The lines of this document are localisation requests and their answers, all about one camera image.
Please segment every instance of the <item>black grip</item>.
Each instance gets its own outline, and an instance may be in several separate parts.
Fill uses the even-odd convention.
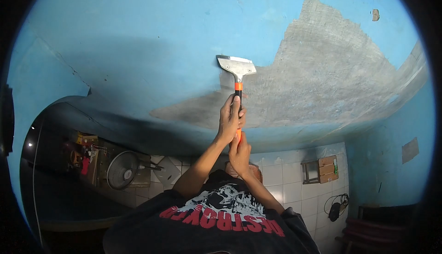
[[[242,90],[235,90],[235,96],[240,96],[240,103],[243,103],[243,91]]]

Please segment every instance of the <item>scraped concrete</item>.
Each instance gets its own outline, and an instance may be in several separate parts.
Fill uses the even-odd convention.
[[[299,19],[287,27],[273,64],[257,67],[257,74],[244,79],[247,127],[346,126],[387,117],[426,80],[419,42],[396,71],[359,24],[319,0],[305,0]],[[150,115],[216,129],[218,109],[233,92],[233,83],[233,76],[223,71],[221,90],[154,109]]]

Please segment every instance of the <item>hand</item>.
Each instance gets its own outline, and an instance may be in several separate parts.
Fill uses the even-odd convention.
[[[249,157],[250,157],[251,145],[247,143],[245,132],[241,132],[241,141],[238,137],[234,137],[230,143],[229,160],[236,173],[243,177],[249,173]]]
[[[232,94],[221,107],[217,139],[225,145],[236,136],[236,130],[242,128],[246,123],[247,109],[242,108],[238,113],[240,106],[240,97]]]

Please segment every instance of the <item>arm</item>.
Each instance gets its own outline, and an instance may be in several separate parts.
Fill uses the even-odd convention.
[[[218,134],[212,144],[203,155],[188,169],[175,183],[173,189],[179,192],[184,198],[190,199],[200,190],[213,164],[229,142],[236,137],[236,130],[245,124],[247,110],[240,109],[240,98],[230,95],[224,103],[220,112],[220,125]]]
[[[241,141],[234,138],[230,144],[229,159],[230,164],[235,171],[244,180],[251,194],[260,202],[266,209],[274,209],[277,213],[282,214],[284,207],[273,197],[273,195],[261,184],[261,182],[251,172],[248,161],[250,157],[251,145],[247,144],[246,134],[242,132]]]

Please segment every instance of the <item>blue wall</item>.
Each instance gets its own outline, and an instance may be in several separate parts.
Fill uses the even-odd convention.
[[[389,118],[345,140],[353,216],[361,204],[397,206],[420,200],[431,166],[435,125],[433,87],[427,81]],[[419,154],[402,164],[402,146],[414,137]]]
[[[14,101],[14,141],[8,156],[12,190],[22,213],[20,158],[25,137],[35,118],[60,101],[87,96],[89,86],[25,23],[12,50],[8,85]]]

